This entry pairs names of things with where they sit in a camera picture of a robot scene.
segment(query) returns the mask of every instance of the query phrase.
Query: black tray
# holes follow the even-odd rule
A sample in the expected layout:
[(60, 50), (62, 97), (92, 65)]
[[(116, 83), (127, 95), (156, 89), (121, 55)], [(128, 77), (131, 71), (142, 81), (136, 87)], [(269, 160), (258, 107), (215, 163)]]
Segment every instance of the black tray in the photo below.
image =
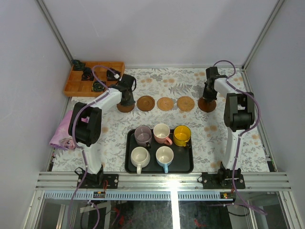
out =
[[(137, 144), (135, 138), (134, 138), (134, 131), (135, 129), (131, 130), (127, 134), (127, 146), (126, 146), (126, 155), (125, 155), (125, 170), (128, 173), (137, 173), (137, 168), (132, 164), (130, 156), (132, 154), (132, 151), (139, 147)], [(170, 139), (173, 141), (173, 131), (174, 129), (171, 129), (170, 133)], [(156, 159), (156, 152), (157, 149), (162, 146), (168, 146), (166, 144), (159, 144), (156, 142), (154, 137), (152, 136), (152, 143), (151, 149), (148, 149), (151, 160), (149, 164), (142, 168), (142, 173), (164, 173), (163, 167), (158, 165), (157, 159)], [(190, 173), (194, 169), (194, 162), (193, 162), (193, 151), (192, 147), (186, 148), (186, 147), (179, 147), (176, 146), (175, 143), (171, 146), (168, 146), (173, 150), (173, 161), (170, 166), (168, 166), (168, 173)]]

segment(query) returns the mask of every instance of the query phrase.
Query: wooden compartment box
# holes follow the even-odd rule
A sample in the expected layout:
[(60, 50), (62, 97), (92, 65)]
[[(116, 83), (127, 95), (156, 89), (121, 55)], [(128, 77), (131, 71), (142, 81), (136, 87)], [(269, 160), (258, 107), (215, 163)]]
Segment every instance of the wooden compartment box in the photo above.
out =
[[(124, 62), (84, 62), (83, 63), (86, 64), (86, 67), (89, 68), (93, 68), (96, 65), (104, 65), (106, 67), (109, 68), (113, 68), (115, 70), (120, 71), (121, 76), (123, 76), (124, 71), (125, 71), (125, 64)], [(71, 69), (70, 75), (68, 77), (65, 89), (64, 89), (64, 93), (66, 96), (68, 97), (97, 97), (101, 94), (103, 94), (104, 92), (94, 92), (92, 91), (92, 85), (93, 82), (96, 81), (96, 79), (94, 79), (93, 81), (82, 81), (81, 80), (81, 75), (82, 75), (82, 71), (74, 71)], [(101, 68), (101, 67), (97, 67), (95, 68), (95, 74), (96, 76), (103, 82), (106, 82), (107, 86), (110, 86), (111, 84), (115, 84), (115, 81), (107, 81), (107, 69), (105, 68)]]

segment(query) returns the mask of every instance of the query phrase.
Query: round wooden coaster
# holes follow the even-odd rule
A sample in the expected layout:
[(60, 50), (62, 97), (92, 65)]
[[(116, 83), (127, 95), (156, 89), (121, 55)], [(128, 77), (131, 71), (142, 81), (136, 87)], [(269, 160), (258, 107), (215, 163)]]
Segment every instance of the round wooden coaster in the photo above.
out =
[(142, 96), (138, 99), (137, 106), (141, 111), (150, 111), (154, 108), (154, 99), (148, 95)]
[(191, 111), (195, 107), (195, 102), (191, 97), (182, 96), (178, 99), (177, 105), (182, 111)]
[(168, 97), (162, 97), (157, 102), (158, 108), (162, 111), (169, 111), (173, 108), (173, 100)]
[(131, 106), (122, 106), (121, 104), (117, 104), (116, 107), (118, 108), (119, 111), (122, 113), (128, 113), (134, 109), (134, 104)]
[(207, 113), (212, 112), (216, 108), (216, 101), (213, 100), (213, 101), (207, 103), (206, 100), (201, 97), (198, 100), (198, 107), (200, 108), (200, 110), (202, 110), (204, 112), (207, 112)]

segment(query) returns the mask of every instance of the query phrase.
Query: cork coaster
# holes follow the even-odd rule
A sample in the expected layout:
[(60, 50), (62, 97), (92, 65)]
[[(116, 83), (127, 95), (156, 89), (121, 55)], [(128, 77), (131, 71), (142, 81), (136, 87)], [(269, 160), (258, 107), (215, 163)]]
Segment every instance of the cork coaster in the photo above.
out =
[(162, 111), (169, 111), (173, 108), (173, 100), (168, 97), (162, 97), (157, 102), (158, 108)]
[(142, 96), (138, 99), (137, 106), (141, 111), (150, 111), (154, 108), (154, 99), (148, 95)]
[(191, 97), (182, 96), (178, 99), (177, 105), (182, 111), (191, 111), (195, 107), (195, 102)]

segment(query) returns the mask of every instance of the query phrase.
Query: floral tablecloth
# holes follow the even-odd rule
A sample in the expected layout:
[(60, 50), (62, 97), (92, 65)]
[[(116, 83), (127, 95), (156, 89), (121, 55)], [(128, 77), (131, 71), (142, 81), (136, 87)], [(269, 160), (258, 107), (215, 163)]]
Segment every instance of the floral tablecloth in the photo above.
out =
[[(223, 68), (219, 72), (230, 75), (233, 69)], [(125, 73), (137, 79), (137, 88), (133, 92), (135, 101), (143, 95), (150, 95), (156, 105), (149, 112), (142, 112), (135, 107), (130, 113), (121, 113), (114, 106), (102, 115), (102, 134), (97, 144), (100, 146), (104, 171), (124, 172), (127, 133), (140, 125), (153, 128), (158, 123), (165, 123), (170, 128), (187, 125), (192, 131), (193, 172), (217, 171), (227, 142), (227, 127), (223, 118), (225, 98), (218, 93), (217, 107), (211, 113), (198, 108), (197, 101), (203, 94), (206, 81), (205, 69), (126, 69)], [(245, 90), (239, 70), (231, 81), (237, 88)], [(175, 102), (174, 108), (167, 112), (157, 107), (158, 99), (164, 96)], [(181, 111), (176, 104), (181, 96), (193, 98), (195, 108), (190, 112)], [(72, 110), (78, 101), (88, 103), (91, 100), (88, 97), (73, 97), (68, 110)], [(83, 167), (80, 150), (56, 152), (53, 171), (74, 171), (77, 167)], [(257, 129), (245, 136), (241, 167), (245, 172), (269, 171)]]

